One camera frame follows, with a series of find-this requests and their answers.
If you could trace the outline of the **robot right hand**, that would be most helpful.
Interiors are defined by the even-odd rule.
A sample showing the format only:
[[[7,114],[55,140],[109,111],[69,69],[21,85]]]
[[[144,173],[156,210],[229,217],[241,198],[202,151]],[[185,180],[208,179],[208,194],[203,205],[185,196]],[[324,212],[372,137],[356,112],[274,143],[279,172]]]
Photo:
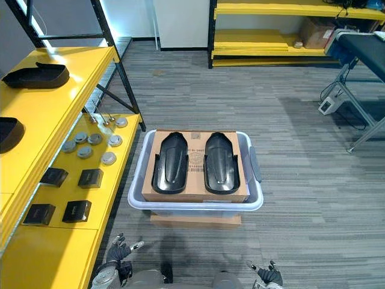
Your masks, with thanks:
[[[267,288],[283,288],[283,278],[277,264],[271,260],[268,269],[261,268],[253,261],[247,260],[247,266],[256,272]]]

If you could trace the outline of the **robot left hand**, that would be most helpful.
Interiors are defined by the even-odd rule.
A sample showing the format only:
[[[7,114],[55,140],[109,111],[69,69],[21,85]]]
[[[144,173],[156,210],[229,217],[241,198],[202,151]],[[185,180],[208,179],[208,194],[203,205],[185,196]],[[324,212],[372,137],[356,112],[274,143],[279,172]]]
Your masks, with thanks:
[[[139,241],[132,245],[128,245],[125,242],[126,237],[124,233],[120,233],[112,241],[110,248],[107,251],[106,262],[116,261],[119,262],[125,259],[133,251],[138,250],[144,246],[143,241]]]

